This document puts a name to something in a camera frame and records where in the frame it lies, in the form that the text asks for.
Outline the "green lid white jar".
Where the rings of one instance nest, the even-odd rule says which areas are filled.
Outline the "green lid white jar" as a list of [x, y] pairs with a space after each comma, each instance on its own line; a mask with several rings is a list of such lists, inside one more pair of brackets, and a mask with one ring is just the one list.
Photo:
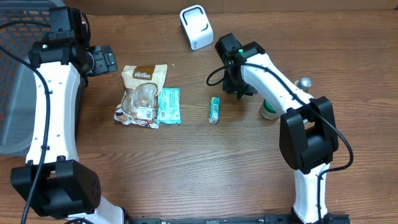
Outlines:
[[279, 117], [273, 107], [266, 100], [262, 102], [260, 112], [265, 119], [277, 119]]

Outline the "brown white snack packet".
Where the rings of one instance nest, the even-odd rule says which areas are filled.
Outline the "brown white snack packet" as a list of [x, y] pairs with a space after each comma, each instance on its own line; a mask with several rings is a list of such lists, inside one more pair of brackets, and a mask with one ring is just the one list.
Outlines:
[[124, 125], [157, 129], [158, 95], [163, 89], [168, 65], [126, 65], [121, 73], [124, 96], [114, 119]]

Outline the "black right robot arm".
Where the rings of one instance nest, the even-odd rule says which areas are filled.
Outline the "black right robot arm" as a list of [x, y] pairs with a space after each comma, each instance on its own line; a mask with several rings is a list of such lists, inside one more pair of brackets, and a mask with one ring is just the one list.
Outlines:
[[294, 85], [257, 42], [219, 40], [215, 49], [223, 62], [223, 90], [238, 98], [261, 94], [269, 104], [266, 111], [280, 119], [279, 149], [295, 177], [290, 222], [331, 223], [325, 205], [326, 175], [338, 149], [331, 102]]

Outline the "teal white wet wipes pack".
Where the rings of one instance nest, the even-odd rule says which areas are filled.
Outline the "teal white wet wipes pack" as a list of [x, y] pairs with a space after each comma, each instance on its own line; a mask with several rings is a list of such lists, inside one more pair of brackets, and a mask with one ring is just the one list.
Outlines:
[[163, 88], [158, 95], [158, 106], [158, 124], [180, 124], [182, 122], [179, 88]]

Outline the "yellow dish soap bottle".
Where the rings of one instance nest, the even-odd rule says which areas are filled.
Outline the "yellow dish soap bottle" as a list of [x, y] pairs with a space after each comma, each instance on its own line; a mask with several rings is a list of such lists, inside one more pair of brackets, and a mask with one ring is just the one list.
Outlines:
[[300, 80], [296, 80], [294, 85], [302, 91], [308, 93], [310, 87], [312, 86], [312, 80], [309, 77], [303, 77]]

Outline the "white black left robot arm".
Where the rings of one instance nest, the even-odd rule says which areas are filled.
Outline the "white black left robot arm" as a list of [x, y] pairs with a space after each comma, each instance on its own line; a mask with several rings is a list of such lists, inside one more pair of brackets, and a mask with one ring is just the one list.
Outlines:
[[67, 223], [129, 223], [127, 212], [101, 193], [98, 175], [80, 163], [75, 142], [79, 92], [88, 77], [117, 69], [111, 46], [74, 38], [36, 42], [29, 52], [36, 103], [25, 165], [11, 170], [11, 184], [33, 209]]

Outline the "teal snack packet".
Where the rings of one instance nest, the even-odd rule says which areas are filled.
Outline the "teal snack packet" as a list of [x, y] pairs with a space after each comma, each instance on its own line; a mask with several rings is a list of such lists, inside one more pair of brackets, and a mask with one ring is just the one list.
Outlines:
[[213, 97], [209, 107], [209, 123], [216, 124], [220, 117], [220, 99]]

